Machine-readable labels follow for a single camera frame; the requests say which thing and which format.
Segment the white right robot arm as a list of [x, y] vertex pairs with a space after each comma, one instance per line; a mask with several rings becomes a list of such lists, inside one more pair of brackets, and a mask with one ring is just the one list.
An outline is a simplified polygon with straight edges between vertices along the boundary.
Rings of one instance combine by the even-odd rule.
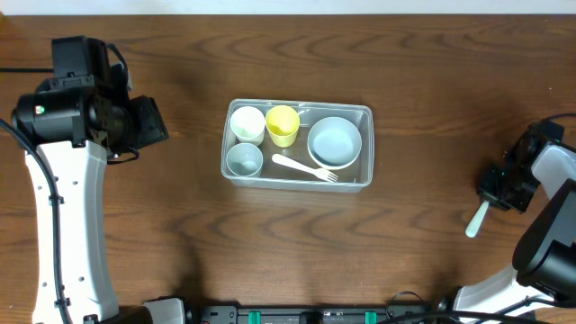
[[545, 144], [529, 165], [548, 204], [517, 243], [512, 264], [458, 290], [451, 311], [519, 317], [575, 306], [575, 148]]

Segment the white plastic bowl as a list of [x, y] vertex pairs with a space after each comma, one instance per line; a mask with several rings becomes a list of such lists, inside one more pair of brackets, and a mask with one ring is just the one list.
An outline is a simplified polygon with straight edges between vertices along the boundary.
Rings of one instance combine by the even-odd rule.
[[360, 156], [363, 140], [359, 129], [341, 117], [327, 117], [313, 124], [307, 149], [318, 152], [354, 151]]
[[350, 167], [358, 160], [359, 155], [354, 151], [318, 152], [311, 150], [310, 157], [320, 167], [340, 170]]

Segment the white plastic fork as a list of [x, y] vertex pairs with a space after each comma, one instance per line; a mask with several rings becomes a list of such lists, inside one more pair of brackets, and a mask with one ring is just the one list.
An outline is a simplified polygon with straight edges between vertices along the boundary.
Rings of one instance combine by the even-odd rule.
[[325, 168], [322, 167], [312, 168], [310, 166], [305, 166], [304, 164], [281, 154], [273, 154], [272, 161], [283, 167], [289, 167], [305, 173], [312, 174], [316, 176], [318, 179], [326, 182], [335, 183], [338, 180], [337, 175], [335, 175], [334, 173]]

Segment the grey plastic cup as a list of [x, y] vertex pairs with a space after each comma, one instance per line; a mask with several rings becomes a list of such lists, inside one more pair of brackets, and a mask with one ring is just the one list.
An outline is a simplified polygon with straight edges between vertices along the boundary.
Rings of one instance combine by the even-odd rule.
[[225, 162], [234, 176], [260, 177], [264, 156], [256, 145], [239, 143], [229, 150]]

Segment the mint green plastic spoon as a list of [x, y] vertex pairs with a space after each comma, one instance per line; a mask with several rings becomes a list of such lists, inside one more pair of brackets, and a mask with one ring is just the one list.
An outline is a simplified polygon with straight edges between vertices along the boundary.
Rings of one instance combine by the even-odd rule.
[[483, 201], [480, 205], [480, 207], [478, 208], [478, 210], [476, 211], [476, 213], [473, 215], [472, 219], [470, 220], [466, 230], [465, 230], [465, 235], [468, 238], [475, 238], [480, 230], [480, 227], [482, 225], [482, 222], [488, 212], [488, 209], [490, 208], [490, 203], [488, 201]]

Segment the yellow plastic cup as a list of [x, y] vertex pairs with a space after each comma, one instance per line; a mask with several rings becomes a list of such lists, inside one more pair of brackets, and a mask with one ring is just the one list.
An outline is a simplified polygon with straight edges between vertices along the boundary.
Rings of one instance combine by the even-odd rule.
[[300, 115], [291, 106], [277, 105], [266, 114], [265, 126], [276, 146], [288, 148], [296, 141]]

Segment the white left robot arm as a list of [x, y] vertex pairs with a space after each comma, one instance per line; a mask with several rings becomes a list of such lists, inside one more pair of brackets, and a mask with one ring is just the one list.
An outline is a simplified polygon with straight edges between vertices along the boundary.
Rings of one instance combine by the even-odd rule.
[[128, 85], [50, 79], [13, 110], [35, 197], [39, 280], [35, 323], [150, 323], [149, 309], [123, 311], [104, 237], [105, 169], [166, 140], [153, 98]]

